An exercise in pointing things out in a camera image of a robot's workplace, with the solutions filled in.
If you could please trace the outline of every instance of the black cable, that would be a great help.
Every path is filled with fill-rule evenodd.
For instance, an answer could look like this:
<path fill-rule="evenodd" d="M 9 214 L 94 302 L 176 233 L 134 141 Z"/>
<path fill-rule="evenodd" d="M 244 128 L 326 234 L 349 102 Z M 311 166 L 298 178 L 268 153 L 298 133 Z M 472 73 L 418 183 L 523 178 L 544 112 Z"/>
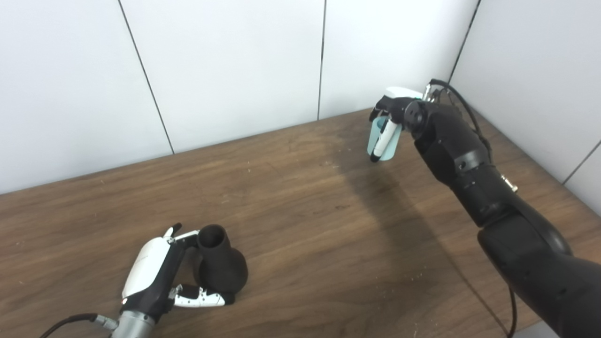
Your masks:
<path fill-rule="evenodd" d="M 484 137 L 484 135 L 482 135 L 482 130 L 480 129 L 478 120 L 476 120 L 476 116 L 475 116 L 474 112 L 472 111 L 472 108 L 470 108 L 470 106 L 468 105 L 466 100 L 463 98 L 463 96 L 461 96 L 461 94 L 459 94 L 459 92 L 455 88 L 453 88 L 452 85 L 450 85 L 449 83 L 447 83 L 445 81 L 432 79 L 432 80 L 430 80 L 430 85 L 440 85 L 443 87 L 443 89 L 438 93 L 438 101 L 440 101 L 440 97 L 441 97 L 441 94 L 443 91 L 446 91 L 447 94 L 449 91 L 451 91 L 451 92 L 453 92 L 453 94 L 455 94 L 455 96 L 457 96 L 457 98 L 459 99 L 459 102 L 461 102 L 465 111 L 468 112 L 469 118 L 472 120 L 472 124 L 474 125 L 474 129 L 475 129 L 474 131 L 475 131 L 476 135 L 478 135 L 478 138 L 484 144 L 486 150 L 488 150 L 489 160 L 490 160 L 490 163 L 492 163 L 493 162 L 492 148 L 490 147 L 490 142 L 486 139 L 486 137 Z M 453 100 L 451 99 L 451 95 L 449 95 L 449 100 L 451 101 L 451 104 L 453 104 L 453 106 L 455 106 Z"/>
<path fill-rule="evenodd" d="M 453 101 L 453 98 L 451 97 L 451 92 L 448 89 L 447 89 L 447 96 L 449 97 L 449 101 L 451 102 L 451 105 L 453 107 L 457 107 L 457 105 L 455 104 L 455 101 Z"/>
<path fill-rule="evenodd" d="M 79 321 L 93 322 L 96 320 L 96 317 L 98 317 L 97 313 L 80 313 L 79 315 L 74 315 L 69 318 L 65 318 L 62 321 L 54 324 L 51 328 L 48 329 L 48 331 L 44 332 L 44 334 L 42 334 L 40 336 L 40 338 L 47 338 L 48 336 L 50 336 L 50 334 L 52 334 L 54 331 L 56 331 L 56 329 L 58 329 L 59 327 L 65 325 L 65 324 L 72 323 L 72 322 L 79 322 Z"/>
<path fill-rule="evenodd" d="M 516 304 L 516 294 L 513 292 L 511 288 L 509 288 L 509 298 L 511 299 L 511 328 L 509 329 L 509 333 L 507 333 L 507 338 L 512 338 L 516 333 L 517 326 L 517 304 Z"/>
<path fill-rule="evenodd" d="M 480 130 L 480 125 L 478 124 L 478 121 L 476 121 L 476 116 L 474 115 L 474 112 L 469 107 L 468 103 L 465 101 L 463 96 L 461 96 L 461 94 L 459 94 L 459 92 L 455 88 L 453 88 L 452 85 L 450 85 L 442 80 L 437 80 L 437 79 L 430 80 L 430 85 L 440 85 L 444 88 L 444 90 L 448 89 L 448 90 L 452 91 L 453 94 L 455 94 L 455 96 L 457 96 L 457 98 L 459 99 L 459 102 L 461 102 L 461 104 L 465 108 L 465 111 L 468 112 L 469 118 L 472 120 L 472 123 L 474 124 L 474 129 L 476 129 L 476 134 L 482 135 L 482 131 Z"/>

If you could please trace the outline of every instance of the black joint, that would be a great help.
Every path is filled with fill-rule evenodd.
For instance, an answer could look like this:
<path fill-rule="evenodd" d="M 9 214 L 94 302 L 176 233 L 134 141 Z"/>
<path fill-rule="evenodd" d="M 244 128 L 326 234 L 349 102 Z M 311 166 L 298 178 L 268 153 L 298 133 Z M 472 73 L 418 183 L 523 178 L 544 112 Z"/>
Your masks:
<path fill-rule="evenodd" d="M 169 313 L 171 310 L 173 310 L 173 305 L 175 305 L 175 300 L 167 301 L 167 303 L 165 304 L 165 310 L 163 312 Z"/>
<path fill-rule="evenodd" d="M 171 234 L 171 236 L 173 236 L 176 232 L 178 232 L 182 228 L 182 224 L 175 223 L 171 228 L 173 229 L 173 234 Z"/>
<path fill-rule="evenodd" d="M 195 300 L 200 296 L 200 288 L 198 286 L 182 284 L 182 289 L 178 293 L 181 297 Z"/>
<path fill-rule="evenodd" d="M 378 114 L 380 114 L 380 110 L 379 110 L 379 109 L 377 109 L 377 108 L 374 108 L 374 109 L 371 111 L 371 114 L 370 114 L 370 122 L 373 122 L 373 120 L 375 120 L 375 119 L 376 119 L 376 117 L 378 116 Z"/>

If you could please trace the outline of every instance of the light blue cup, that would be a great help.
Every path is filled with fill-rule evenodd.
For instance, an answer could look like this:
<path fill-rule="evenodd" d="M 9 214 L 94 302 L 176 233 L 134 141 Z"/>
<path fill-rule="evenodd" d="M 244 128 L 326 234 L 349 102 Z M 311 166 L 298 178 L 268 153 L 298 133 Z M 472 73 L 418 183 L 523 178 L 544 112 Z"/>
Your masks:
<path fill-rule="evenodd" d="M 374 150 L 374 147 L 376 146 L 376 141 L 380 137 L 380 130 L 382 129 L 382 126 L 384 125 L 384 121 L 386 121 L 387 118 L 388 118 L 387 116 L 378 116 L 373 120 L 373 122 L 371 122 L 370 139 L 369 139 L 369 142 L 367 143 L 367 154 L 368 155 L 371 155 L 371 152 Z M 394 156 L 394 152 L 397 151 L 398 138 L 400 136 L 401 136 L 401 127 L 398 127 L 397 130 L 394 131 L 394 135 L 392 135 L 390 142 L 386 146 L 386 150 L 384 150 L 384 153 L 382 154 L 380 161 L 387 161 Z"/>

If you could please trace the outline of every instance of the wall seam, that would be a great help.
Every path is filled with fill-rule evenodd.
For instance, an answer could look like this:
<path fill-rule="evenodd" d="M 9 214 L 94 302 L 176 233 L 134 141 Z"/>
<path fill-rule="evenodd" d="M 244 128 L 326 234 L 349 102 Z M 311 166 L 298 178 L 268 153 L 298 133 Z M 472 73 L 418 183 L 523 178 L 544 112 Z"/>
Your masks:
<path fill-rule="evenodd" d="M 150 90 L 150 95 L 152 96 L 152 100 L 154 102 L 154 107 L 156 108 L 157 113 L 159 113 L 160 123 L 163 125 L 163 130 L 165 131 L 165 136 L 167 137 L 167 142 L 169 142 L 169 148 L 171 148 L 171 153 L 175 154 L 173 151 L 173 145 L 171 144 L 171 139 L 169 138 L 169 133 L 167 132 L 167 128 L 165 127 L 165 122 L 163 121 L 163 115 L 160 113 L 159 105 L 156 103 L 156 97 L 154 96 L 154 91 L 152 90 L 152 86 L 150 85 L 150 80 L 148 80 L 148 75 L 146 74 L 146 68 L 144 68 L 144 63 L 142 63 L 142 58 L 140 57 L 140 52 L 138 50 L 138 45 L 136 45 L 136 41 L 133 39 L 132 29 L 129 26 L 129 21 L 127 21 L 127 16 L 125 15 L 125 10 L 123 9 L 123 4 L 121 0 L 117 0 L 119 3 L 119 7 L 121 8 L 121 13 L 123 15 L 123 19 L 125 20 L 125 24 L 127 26 L 127 30 L 129 32 L 129 37 L 132 39 L 133 48 L 136 50 L 136 55 L 138 56 L 138 61 L 140 62 L 140 66 L 142 67 L 142 72 L 144 72 L 144 78 L 146 79 L 146 84 L 148 84 L 148 89 Z"/>
<path fill-rule="evenodd" d="M 600 145 L 601 145 L 601 140 L 599 140 L 599 142 L 597 142 L 597 145 L 593 147 L 593 149 L 590 151 L 590 153 L 588 153 L 588 154 L 585 156 L 585 158 L 582 160 L 582 162 L 580 162 L 580 164 L 578 164 L 578 165 L 576 166 L 576 168 L 575 168 L 575 169 L 574 169 L 574 170 L 573 170 L 573 171 L 572 171 L 572 172 L 571 172 L 571 173 L 570 173 L 570 174 L 567 176 L 567 178 L 566 178 L 566 179 L 565 179 L 563 182 L 561 182 L 561 184 L 562 184 L 562 185 L 566 185 L 567 181 L 568 181 L 569 179 L 571 179 L 571 178 L 572 178 L 572 176 L 574 176 L 574 174 L 575 174 L 575 173 L 578 171 L 578 169 L 580 169 L 580 167 L 581 167 L 581 166 L 584 164 L 584 162 L 586 162 L 586 161 L 587 161 L 587 159 L 588 159 L 589 157 L 591 157 L 591 155 L 592 155 L 592 154 L 595 152 L 595 150 L 597 150 L 597 148 L 599 148 L 599 146 L 600 146 Z"/>
<path fill-rule="evenodd" d="M 319 63 L 319 92 L 317 94 L 317 121 L 319 121 L 319 110 L 322 107 L 322 74 L 323 74 L 323 48 L 326 38 L 326 10 L 328 0 L 323 0 L 323 26 L 322 26 L 322 58 Z"/>
<path fill-rule="evenodd" d="M 451 70 L 451 74 L 449 75 L 449 80 L 447 83 L 451 83 L 451 79 L 453 78 L 453 74 L 455 73 L 455 68 L 457 68 L 457 63 L 459 63 L 459 58 L 461 57 L 461 53 L 463 52 L 463 47 L 465 46 L 465 41 L 468 40 L 468 35 L 470 29 L 472 29 L 472 24 L 474 23 L 474 19 L 476 18 L 476 13 L 478 13 L 478 7 L 480 7 L 480 2 L 482 0 L 478 0 L 476 3 L 476 8 L 474 8 L 474 13 L 472 14 L 472 19 L 469 21 L 468 30 L 465 32 L 465 37 L 463 38 L 463 42 L 461 42 L 461 48 L 459 48 L 459 53 L 457 54 L 457 58 L 455 59 L 455 64 L 453 64 L 453 69 Z"/>

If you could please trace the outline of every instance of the cable connector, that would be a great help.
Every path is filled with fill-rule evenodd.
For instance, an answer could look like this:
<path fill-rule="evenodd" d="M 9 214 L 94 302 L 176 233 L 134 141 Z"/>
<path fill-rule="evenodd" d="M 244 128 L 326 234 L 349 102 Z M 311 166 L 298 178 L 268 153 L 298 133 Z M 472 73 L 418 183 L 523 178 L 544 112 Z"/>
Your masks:
<path fill-rule="evenodd" d="M 117 322 L 115 319 L 104 317 L 102 315 L 98 315 L 94 320 L 94 323 L 102 325 L 103 328 L 109 331 L 115 331 L 115 329 L 119 326 L 119 322 Z"/>

